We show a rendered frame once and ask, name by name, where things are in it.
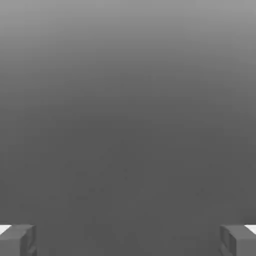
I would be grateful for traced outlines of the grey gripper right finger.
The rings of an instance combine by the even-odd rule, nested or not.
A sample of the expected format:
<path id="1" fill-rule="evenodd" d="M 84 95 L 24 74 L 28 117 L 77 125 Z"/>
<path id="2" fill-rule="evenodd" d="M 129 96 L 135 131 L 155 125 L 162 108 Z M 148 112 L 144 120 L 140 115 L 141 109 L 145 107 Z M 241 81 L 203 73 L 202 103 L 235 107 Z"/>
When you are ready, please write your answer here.
<path id="1" fill-rule="evenodd" d="M 256 224 L 221 225 L 220 256 L 256 256 Z"/>

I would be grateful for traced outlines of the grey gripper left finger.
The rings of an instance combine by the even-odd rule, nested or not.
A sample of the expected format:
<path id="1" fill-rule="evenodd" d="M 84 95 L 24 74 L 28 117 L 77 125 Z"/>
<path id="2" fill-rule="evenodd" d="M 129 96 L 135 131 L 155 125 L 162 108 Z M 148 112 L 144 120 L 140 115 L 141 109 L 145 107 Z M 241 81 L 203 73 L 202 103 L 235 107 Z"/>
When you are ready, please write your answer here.
<path id="1" fill-rule="evenodd" d="M 37 227 L 0 224 L 0 256 L 38 256 Z"/>

